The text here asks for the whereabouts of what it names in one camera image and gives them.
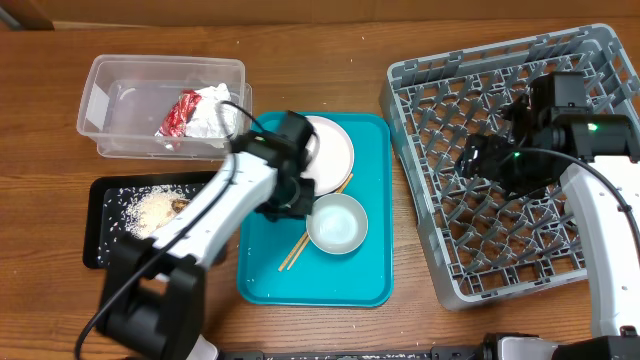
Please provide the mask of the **large pink plate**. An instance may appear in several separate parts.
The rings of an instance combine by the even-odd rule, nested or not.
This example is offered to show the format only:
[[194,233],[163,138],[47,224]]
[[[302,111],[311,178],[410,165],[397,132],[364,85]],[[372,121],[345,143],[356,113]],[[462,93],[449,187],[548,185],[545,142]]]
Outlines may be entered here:
[[351,138],[336,122],[317,115],[307,115],[317,137],[309,140],[307,149],[312,160],[301,174],[315,181],[315,195],[337,190],[352,173],[355,153]]

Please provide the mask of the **grey bowl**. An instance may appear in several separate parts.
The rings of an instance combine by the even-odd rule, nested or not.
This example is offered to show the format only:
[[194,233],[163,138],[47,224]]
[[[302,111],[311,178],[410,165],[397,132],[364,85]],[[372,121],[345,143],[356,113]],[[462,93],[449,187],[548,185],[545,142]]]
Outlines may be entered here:
[[353,197],[332,193],[318,198],[306,218],[310,241],[330,255],[346,255],[358,249],[368,232],[364,207]]

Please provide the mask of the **wooden chopstick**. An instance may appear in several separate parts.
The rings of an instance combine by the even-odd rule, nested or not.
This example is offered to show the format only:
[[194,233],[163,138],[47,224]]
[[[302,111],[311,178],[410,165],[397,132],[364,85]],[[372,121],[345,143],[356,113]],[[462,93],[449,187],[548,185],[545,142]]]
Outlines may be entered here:
[[[346,189],[346,187],[351,182],[353,176],[354,176],[354,174],[351,173],[347,177],[345,182],[336,190],[336,193],[343,193],[344,190]],[[304,234],[301,236],[301,238],[298,240],[298,242],[295,244],[295,246],[289,252],[289,254],[285,258],[283,263],[280,265],[278,270],[280,272],[282,272],[283,270],[290,270],[294,266],[294,264],[296,263],[296,261],[298,260],[298,258],[300,257],[300,255],[302,254],[302,252],[304,251],[304,249],[306,248],[306,246],[308,245],[309,242],[310,242],[309,235],[308,235],[307,232],[304,232]]]
[[289,252],[287,257],[284,259],[280,267],[278,268],[279,272],[282,272],[285,268],[290,269],[293,264],[297,261],[299,255],[305,249],[306,245],[309,243],[309,235],[307,232],[303,234],[303,236],[299,239],[299,241],[295,244],[292,250]]

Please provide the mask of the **white napkin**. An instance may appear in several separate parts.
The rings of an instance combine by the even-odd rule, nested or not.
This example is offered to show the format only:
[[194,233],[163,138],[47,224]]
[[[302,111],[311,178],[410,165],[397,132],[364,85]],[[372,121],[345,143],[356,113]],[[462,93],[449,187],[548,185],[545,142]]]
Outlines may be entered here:
[[185,136],[204,140],[216,149],[225,147],[227,136],[237,133],[237,111],[221,102],[231,101],[231,92],[225,83],[182,92],[189,99]]

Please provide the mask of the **brown food scrap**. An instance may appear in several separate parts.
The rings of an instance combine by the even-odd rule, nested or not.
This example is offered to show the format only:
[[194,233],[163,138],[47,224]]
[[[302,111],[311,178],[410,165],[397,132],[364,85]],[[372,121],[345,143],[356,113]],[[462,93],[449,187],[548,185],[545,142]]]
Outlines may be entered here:
[[188,199],[174,199],[171,201],[171,209],[175,214],[179,214],[189,205],[189,203],[190,201]]

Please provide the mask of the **red snack wrapper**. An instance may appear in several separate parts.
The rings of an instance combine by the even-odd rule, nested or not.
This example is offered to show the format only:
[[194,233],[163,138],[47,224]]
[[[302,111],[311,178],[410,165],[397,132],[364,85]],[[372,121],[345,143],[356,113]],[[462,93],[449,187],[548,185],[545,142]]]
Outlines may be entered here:
[[163,142],[166,149],[175,151],[180,146],[180,142],[174,141],[174,138],[185,136],[190,116],[201,100],[202,96],[195,90],[187,89],[180,93],[177,102],[171,107],[156,132],[157,137],[171,137],[171,140]]

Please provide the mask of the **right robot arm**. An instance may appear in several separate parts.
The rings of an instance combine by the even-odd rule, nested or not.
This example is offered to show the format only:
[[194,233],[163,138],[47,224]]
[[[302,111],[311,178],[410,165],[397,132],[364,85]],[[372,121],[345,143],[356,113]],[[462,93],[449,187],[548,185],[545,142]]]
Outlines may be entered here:
[[639,140],[625,116],[561,115],[509,142],[472,135],[456,172],[515,196],[558,182],[578,228],[591,296],[592,336],[571,344],[492,335],[485,359],[636,359],[639,356]]

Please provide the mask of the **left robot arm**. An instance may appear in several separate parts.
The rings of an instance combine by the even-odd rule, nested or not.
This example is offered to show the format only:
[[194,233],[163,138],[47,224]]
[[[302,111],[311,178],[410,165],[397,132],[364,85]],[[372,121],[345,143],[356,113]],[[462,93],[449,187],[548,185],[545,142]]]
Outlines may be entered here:
[[251,131],[233,139],[223,167],[184,210],[151,236],[125,236],[110,256],[97,330],[147,359],[217,359],[204,322],[206,277],[232,233],[253,212],[270,221],[311,212],[313,130]]

